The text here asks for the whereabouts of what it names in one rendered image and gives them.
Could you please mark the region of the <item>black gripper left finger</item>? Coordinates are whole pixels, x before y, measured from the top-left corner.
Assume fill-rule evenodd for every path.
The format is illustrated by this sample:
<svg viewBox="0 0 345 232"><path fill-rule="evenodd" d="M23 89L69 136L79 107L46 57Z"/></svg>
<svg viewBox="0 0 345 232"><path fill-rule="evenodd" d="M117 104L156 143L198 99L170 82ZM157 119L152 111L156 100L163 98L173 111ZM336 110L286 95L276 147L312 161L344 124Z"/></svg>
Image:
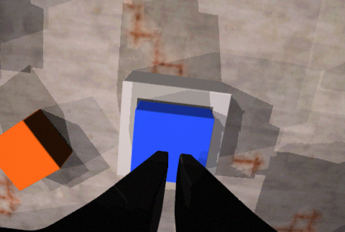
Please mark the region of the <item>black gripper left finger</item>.
<svg viewBox="0 0 345 232"><path fill-rule="evenodd" d="M0 227L0 232L157 232L169 154L157 151L115 186L57 223L27 231Z"/></svg>

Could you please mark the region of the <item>orange block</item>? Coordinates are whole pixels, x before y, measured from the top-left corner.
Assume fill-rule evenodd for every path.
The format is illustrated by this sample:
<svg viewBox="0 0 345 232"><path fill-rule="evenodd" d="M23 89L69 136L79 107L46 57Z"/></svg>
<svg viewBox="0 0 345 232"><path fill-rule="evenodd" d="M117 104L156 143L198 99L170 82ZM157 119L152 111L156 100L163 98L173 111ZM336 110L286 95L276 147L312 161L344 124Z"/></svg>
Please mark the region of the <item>orange block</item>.
<svg viewBox="0 0 345 232"><path fill-rule="evenodd" d="M71 154L41 109L0 135L0 168L19 191L60 169Z"/></svg>

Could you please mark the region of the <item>blue button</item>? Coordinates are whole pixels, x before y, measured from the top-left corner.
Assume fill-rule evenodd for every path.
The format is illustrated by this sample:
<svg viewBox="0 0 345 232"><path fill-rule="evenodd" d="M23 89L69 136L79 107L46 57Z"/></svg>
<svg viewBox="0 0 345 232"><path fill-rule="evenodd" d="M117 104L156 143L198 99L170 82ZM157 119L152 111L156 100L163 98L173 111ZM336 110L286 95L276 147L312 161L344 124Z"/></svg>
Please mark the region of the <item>blue button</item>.
<svg viewBox="0 0 345 232"><path fill-rule="evenodd" d="M166 182L176 183L181 154L215 177L231 95L215 80L132 71L123 82L117 175L161 151L169 154Z"/></svg>

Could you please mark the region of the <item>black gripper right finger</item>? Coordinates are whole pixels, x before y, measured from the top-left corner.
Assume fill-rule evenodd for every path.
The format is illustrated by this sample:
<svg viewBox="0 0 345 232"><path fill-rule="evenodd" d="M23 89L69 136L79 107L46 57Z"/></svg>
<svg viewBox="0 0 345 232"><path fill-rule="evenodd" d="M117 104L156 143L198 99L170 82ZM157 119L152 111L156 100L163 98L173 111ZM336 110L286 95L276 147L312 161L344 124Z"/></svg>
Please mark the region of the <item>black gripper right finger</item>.
<svg viewBox="0 0 345 232"><path fill-rule="evenodd" d="M175 232L278 232L190 154L179 155Z"/></svg>

